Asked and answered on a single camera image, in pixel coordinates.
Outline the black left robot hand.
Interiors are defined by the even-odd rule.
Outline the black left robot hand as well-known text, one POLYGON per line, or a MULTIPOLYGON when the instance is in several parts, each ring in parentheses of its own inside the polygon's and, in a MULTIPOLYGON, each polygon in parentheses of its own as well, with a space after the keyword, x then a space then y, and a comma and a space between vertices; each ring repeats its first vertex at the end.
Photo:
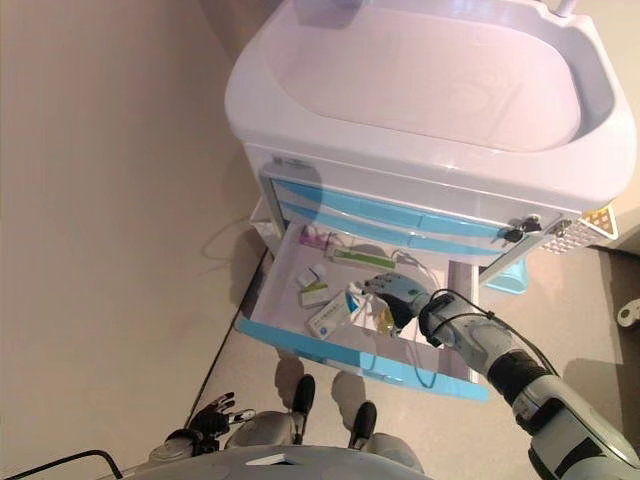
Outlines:
POLYGON ((189 421, 188 428, 198 432, 203 439, 214 440, 230 432, 230 427, 252 420, 255 409, 233 411, 235 393, 225 393, 199 410, 189 421))

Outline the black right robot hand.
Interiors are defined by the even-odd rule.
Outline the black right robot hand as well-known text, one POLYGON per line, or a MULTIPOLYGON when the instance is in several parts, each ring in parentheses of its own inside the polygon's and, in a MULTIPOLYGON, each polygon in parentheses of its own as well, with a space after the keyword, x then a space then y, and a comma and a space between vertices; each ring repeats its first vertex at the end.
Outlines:
POLYGON ((392 272, 366 280, 362 293, 373 295, 386 303, 393 320, 392 336, 398 336, 431 298, 431 294, 417 281, 392 272))

